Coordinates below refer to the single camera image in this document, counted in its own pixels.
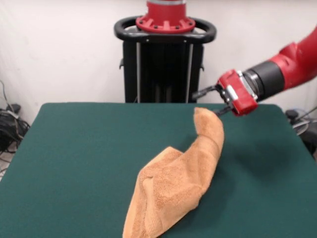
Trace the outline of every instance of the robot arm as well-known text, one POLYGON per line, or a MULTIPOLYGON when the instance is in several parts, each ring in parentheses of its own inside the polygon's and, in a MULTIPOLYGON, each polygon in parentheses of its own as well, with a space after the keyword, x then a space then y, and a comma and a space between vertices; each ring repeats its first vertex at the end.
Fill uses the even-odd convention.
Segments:
POLYGON ((317 27, 299 43, 283 48, 271 59, 244 72, 230 70, 215 86, 194 93, 203 97, 216 90, 227 104, 217 114, 232 111, 237 116, 249 114, 258 102, 275 94, 306 83, 317 76, 317 27))

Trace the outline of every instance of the metal rod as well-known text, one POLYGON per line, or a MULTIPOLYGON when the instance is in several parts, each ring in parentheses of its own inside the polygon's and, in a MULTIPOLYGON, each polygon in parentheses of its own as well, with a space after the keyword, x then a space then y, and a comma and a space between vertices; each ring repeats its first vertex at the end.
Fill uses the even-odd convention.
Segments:
POLYGON ((192 75, 192 63, 193 63, 193 50, 194 50, 194 45, 190 44, 189 45, 189 56, 188 56, 186 103, 189 102, 190 78, 192 75))
POLYGON ((141 43, 137 43, 137 93, 138 103, 141 102, 141 43))
POLYGON ((155 102, 159 103, 160 102, 159 99, 160 99, 160 87, 157 84, 155 85, 155 102))

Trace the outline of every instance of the black handle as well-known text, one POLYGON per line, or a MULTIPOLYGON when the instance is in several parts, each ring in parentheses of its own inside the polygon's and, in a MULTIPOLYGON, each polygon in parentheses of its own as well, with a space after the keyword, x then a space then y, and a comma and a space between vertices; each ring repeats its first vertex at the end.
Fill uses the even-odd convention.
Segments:
POLYGON ((140 43, 188 43, 188 44, 205 44, 213 41, 216 37, 217 30, 211 23, 192 18, 196 22, 196 28, 202 29, 204 33, 195 31, 183 34, 159 34, 149 33, 139 28, 126 28, 135 26, 138 16, 128 17, 118 21, 114 25, 114 33, 116 37, 124 41, 140 42, 140 43))

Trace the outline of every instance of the crumpled towel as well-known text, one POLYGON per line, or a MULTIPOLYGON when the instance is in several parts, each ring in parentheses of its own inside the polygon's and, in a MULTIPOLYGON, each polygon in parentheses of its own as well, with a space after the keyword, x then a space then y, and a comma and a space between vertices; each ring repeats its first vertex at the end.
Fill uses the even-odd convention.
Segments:
POLYGON ((195 108, 197 139, 182 153, 168 147, 138 174, 123 238, 157 238, 194 210, 210 186, 224 142, 223 125, 195 108))

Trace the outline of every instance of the green table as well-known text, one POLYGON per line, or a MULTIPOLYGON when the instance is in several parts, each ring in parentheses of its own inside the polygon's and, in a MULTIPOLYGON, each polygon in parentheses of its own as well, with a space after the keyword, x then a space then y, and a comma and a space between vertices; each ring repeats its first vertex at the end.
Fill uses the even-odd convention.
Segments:
MULTIPOLYGON (((194 106, 44 105, 0 182, 0 237, 121 237, 138 171, 169 145, 188 148, 194 106)), ((211 187, 163 237, 317 237, 316 164, 282 111, 222 119, 211 187)))

